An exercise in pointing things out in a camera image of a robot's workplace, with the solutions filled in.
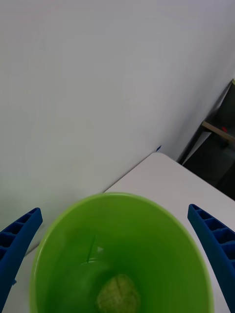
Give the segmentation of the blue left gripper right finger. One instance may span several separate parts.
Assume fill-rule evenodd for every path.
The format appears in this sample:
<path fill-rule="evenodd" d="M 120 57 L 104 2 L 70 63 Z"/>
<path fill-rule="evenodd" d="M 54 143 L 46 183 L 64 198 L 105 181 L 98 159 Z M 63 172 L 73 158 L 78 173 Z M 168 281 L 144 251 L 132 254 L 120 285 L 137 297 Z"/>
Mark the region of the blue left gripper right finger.
<path fill-rule="evenodd" d="M 195 204 L 188 220 L 207 255 L 230 312 L 235 312 L 235 232 Z"/>

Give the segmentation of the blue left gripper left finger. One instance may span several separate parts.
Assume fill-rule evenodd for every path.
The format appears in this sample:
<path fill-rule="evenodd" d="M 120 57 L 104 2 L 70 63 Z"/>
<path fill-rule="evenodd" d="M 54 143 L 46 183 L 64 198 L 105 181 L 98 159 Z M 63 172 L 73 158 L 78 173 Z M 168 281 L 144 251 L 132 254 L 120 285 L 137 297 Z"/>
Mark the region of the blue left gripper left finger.
<path fill-rule="evenodd" d="M 39 208 L 24 214 L 0 232 L 0 310 L 3 310 L 27 249 L 43 222 Z"/>

